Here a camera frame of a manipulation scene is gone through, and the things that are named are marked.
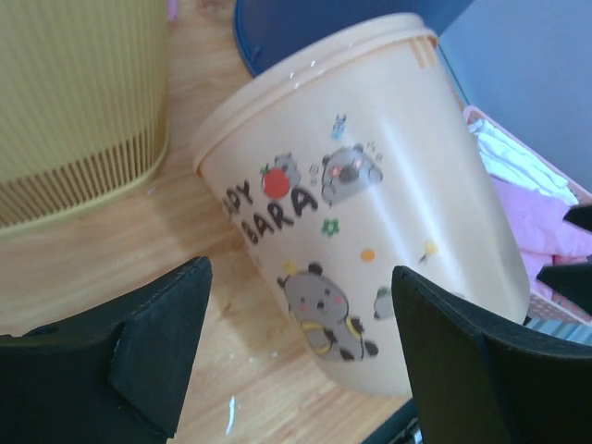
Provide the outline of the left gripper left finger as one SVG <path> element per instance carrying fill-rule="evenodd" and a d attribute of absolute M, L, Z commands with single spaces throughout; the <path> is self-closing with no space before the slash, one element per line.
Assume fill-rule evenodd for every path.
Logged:
<path fill-rule="evenodd" d="M 212 286 L 195 257 L 63 320 L 1 338 L 5 443 L 165 443 L 179 427 Z"/>

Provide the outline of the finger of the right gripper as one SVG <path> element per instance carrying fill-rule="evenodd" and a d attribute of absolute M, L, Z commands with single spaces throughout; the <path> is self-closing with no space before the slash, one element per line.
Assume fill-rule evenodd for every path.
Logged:
<path fill-rule="evenodd" d="M 537 279 L 577 305 L 590 305 L 592 298 L 590 263 L 545 266 Z"/>
<path fill-rule="evenodd" d="M 572 206 L 563 217 L 563 220 L 581 229 L 592 229 L 592 204 Z"/>

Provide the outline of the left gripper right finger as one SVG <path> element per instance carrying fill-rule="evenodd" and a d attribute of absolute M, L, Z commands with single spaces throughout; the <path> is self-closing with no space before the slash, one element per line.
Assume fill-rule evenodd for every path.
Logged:
<path fill-rule="evenodd" d="M 425 443 L 590 442 L 590 346 L 507 320 L 407 266 L 391 287 Z"/>

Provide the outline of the peach cartoon plastic bucket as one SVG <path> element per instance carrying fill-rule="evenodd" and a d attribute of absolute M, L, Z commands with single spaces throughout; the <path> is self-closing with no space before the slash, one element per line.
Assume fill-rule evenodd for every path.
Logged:
<path fill-rule="evenodd" d="M 279 306 L 347 389 L 409 388 L 398 265 L 526 316 L 524 264 L 437 46 L 413 13 L 351 26 L 254 78 L 191 143 Z"/>

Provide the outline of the yellow slatted waste bin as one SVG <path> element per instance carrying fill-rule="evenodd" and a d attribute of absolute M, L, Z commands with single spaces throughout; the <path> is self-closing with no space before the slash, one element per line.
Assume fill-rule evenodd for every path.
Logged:
<path fill-rule="evenodd" d="M 1 233 L 110 203 L 168 147 L 168 4 L 1 5 Z"/>

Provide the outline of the large blue plastic bucket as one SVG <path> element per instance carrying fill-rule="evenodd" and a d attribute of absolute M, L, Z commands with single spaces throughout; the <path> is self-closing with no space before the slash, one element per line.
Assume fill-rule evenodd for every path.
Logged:
<path fill-rule="evenodd" d="M 418 16 L 441 33 L 468 1 L 238 1 L 232 19 L 235 44 L 255 78 L 327 36 L 392 14 Z"/>

